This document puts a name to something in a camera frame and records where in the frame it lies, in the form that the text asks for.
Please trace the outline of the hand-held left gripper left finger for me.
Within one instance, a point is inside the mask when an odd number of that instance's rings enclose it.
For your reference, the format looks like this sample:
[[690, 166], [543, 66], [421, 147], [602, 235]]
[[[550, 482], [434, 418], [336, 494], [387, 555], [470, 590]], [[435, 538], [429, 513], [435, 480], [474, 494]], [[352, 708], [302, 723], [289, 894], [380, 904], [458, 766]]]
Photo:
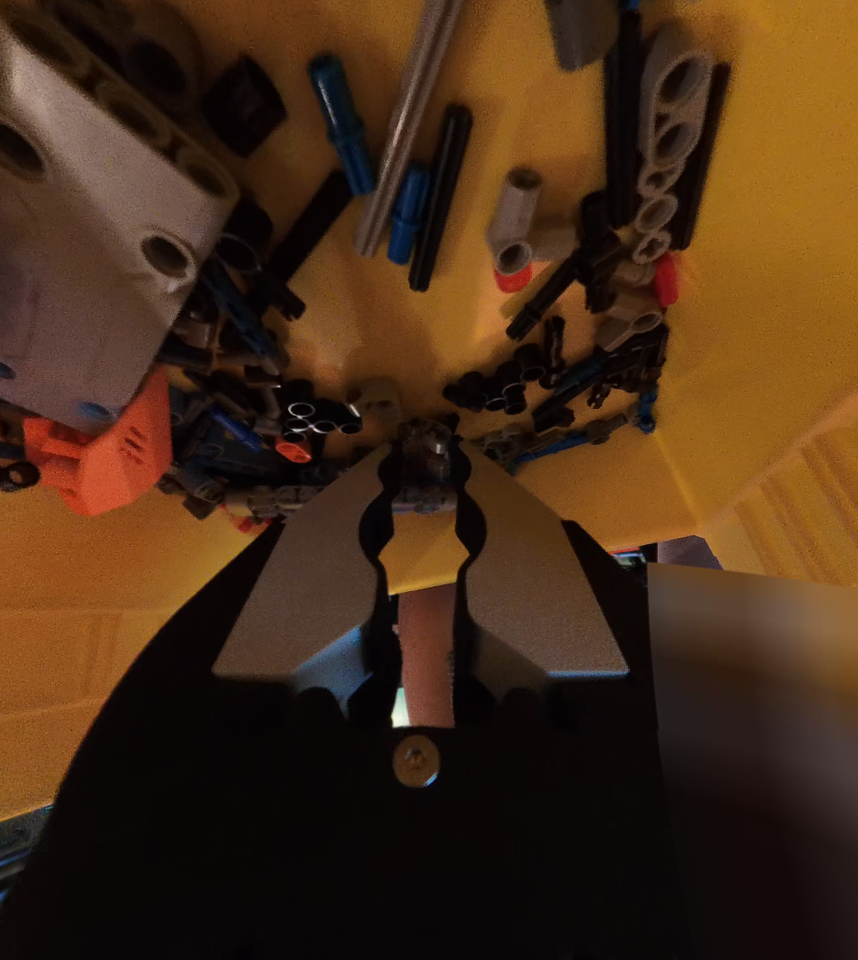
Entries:
[[220, 679], [329, 691], [390, 724], [399, 640], [380, 555], [395, 533], [399, 444], [386, 442], [289, 520], [213, 666]]

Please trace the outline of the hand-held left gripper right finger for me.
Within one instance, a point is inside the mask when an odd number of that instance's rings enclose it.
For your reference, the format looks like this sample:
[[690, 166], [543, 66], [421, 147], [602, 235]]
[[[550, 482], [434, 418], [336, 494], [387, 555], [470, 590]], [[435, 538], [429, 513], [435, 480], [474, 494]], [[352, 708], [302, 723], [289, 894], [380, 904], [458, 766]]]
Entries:
[[629, 666], [563, 520], [466, 439], [454, 440], [454, 716], [481, 724], [514, 690], [621, 679]]

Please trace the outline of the small grey toy connector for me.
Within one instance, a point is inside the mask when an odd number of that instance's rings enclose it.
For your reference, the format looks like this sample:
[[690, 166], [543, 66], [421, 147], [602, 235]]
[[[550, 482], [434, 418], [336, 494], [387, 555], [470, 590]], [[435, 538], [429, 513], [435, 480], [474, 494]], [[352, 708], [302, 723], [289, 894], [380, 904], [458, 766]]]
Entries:
[[413, 417], [399, 424], [396, 438], [403, 466], [401, 486], [391, 504], [393, 515], [426, 517], [455, 512], [458, 494], [451, 479], [451, 429], [436, 419]]

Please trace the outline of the pile of small toy parts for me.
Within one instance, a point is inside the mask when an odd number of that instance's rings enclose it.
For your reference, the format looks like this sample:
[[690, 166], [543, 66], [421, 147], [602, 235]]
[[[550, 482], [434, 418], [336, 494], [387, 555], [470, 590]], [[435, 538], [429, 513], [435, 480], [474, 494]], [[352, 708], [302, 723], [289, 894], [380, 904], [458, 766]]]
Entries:
[[[199, 37], [179, 10], [166, 2], [146, 2], [128, 9], [125, 2], [21, 2], [43, 7], [101, 60], [118, 71], [160, 112], [177, 123], [205, 150], [195, 136], [204, 120], [213, 137], [235, 156], [249, 157], [271, 136], [287, 117], [286, 106], [272, 78], [251, 57], [241, 56], [207, 87], [201, 86]], [[301, 219], [271, 252], [267, 262], [263, 251], [271, 239], [268, 214], [256, 200], [241, 191], [241, 199], [225, 224], [222, 234], [203, 265], [199, 280], [162, 343], [153, 366], [185, 368], [190, 374], [205, 373], [208, 348], [179, 341], [174, 352], [165, 345], [175, 334], [179, 317], [196, 306], [213, 323], [236, 330], [249, 359], [229, 366], [255, 367], [269, 379], [284, 373], [287, 356], [276, 335], [267, 328], [264, 316], [275, 311], [286, 320], [303, 316], [304, 303], [290, 289], [290, 275], [298, 272], [311, 257], [315, 246], [355, 197], [365, 198], [360, 234], [361, 256], [369, 257], [378, 245], [381, 232], [391, 223], [388, 258], [410, 268], [413, 292], [425, 292], [438, 259], [447, 216], [457, 186], [472, 129], [472, 114], [462, 105], [450, 104], [443, 123], [435, 164], [424, 167], [409, 163], [416, 134], [437, 84], [442, 64], [452, 43], [466, 2], [426, 2], [413, 35], [411, 51], [399, 88], [399, 98], [387, 132], [386, 150], [378, 165], [371, 164], [365, 130], [352, 100], [351, 87], [339, 57], [329, 52], [316, 55], [308, 64], [308, 76], [317, 96], [327, 137], [339, 154], [341, 168], [329, 176], [316, 192]], [[577, 10], [590, 14], [589, 2], [546, 2], [554, 42], [584, 42], [575, 59], [559, 61], [565, 69], [587, 66], [605, 54], [605, 149], [609, 183], [602, 199], [610, 205], [608, 222], [598, 223], [598, 238], [592, 233], [596, 208], [590, 196], [582, 204], [578, 228], [564, 230], [568, 246], [551, 252], [548, 259], [568, 256], [550, 277], [548, 288], [534, 294], [507, 328], [510, 342], [521, 342], [550, 306], [575, 282], [586, 289], [586, 306], [595, 306], [596, 293], [609, 292], [615, 279], [618, 253], [615, 229], [629, 220], [617, 214], [634, 213], [631, 225], [637, 242], [627, 251], [630, 263], [641, 271], [655, 264], [670, 247], [682, 250], [691, 240], [709, 172], [722, 108], [730, 78], [729, 64], [714, 63], [703, 50], [690, 48], [682, 27], [667, 24], [652, 39], [643, 65], [631, 63], [640, 53], [640, 39], [633, 30], [639, 25], [630, 17], [629, 7], [621, 13], [612, 2], [600, 2], [600, 16], [612, 22], [603, 42], [602, 32], [591, 36], [589, 23], [578, 21]], [[535, 414], [536, 429], [571, 424], [557, 416], [571, 414], [567, 404], [592, 382], [611, 384], [637, 394], [655, 396], [657, 361], [648, 366], [641, 360], [617, 366], [616, 357], [630, 346], [641, 347], [648, 338], [660, 346], [656, 333], [664, 334], [663, 314], [628, 313], [618, 318], [615, 287], [601, 306], [611, 307], [606, 318], [612, 336], [603, 338], [595, 354], [602, 357], [603, 372], [576, 373], [568, 383], [562, 364], [562, 333], [546, 348], [541, 344], [520, 345], [512, 360], [493, 376], [471, 371], [447, 385], [447, 402], [461, 410], [503, 411], [521, 414], [526, 409], [524, 390], [528, 383], [555, 376], [541, 386], [555, 391]]]

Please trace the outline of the yellow plastic bin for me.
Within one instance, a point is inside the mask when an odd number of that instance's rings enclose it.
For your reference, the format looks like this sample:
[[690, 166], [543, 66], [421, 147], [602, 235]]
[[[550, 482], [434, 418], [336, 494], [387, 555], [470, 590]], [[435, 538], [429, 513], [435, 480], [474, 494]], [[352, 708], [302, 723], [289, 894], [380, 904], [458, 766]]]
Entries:
[[[520, 472], [607, 548], [699, 533], [723, 566], [858, 587], [858, 2], [651, 2], [732, 63], [692, 245], [679, 259], [651, 437]], [[291, 366], [330, 395], [390, 377], [408, 412], [503, 354], [524, 301], [485, 230], [506, 173], [561, 217], [605, 180], [602, 73], [558, 68], [543, 2], [465, 2], [414, 153], [448, 103], [474, 127], [430, 290], [353, 249], [354, 202], [291, 282]], [[0, 493], [0, 821], [46, 805], [109, 691], [251, 539], [153, 489], [98, 517]]]

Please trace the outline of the person's leg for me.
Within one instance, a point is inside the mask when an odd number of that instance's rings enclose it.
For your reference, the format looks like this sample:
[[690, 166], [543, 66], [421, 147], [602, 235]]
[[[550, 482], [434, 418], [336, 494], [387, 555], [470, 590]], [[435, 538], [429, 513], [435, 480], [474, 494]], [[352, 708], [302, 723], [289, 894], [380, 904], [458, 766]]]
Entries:
[[455, 727], [450, 666], [456, 598], [455, 583], [399, 595], [401, 686], [410, 726]]

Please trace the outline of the orange curved toy panel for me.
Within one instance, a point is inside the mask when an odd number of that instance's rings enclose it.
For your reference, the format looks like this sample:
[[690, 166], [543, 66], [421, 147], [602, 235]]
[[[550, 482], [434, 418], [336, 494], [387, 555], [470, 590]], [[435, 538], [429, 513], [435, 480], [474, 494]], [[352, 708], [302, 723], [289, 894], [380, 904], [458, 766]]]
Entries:
[[169, 382], [158, 369], [99, 437], [41, 416], [23, 419], [27, 461], [40, 484], [76, 514], [96, 517], [132, 504], [156, 486], [172, 459]]

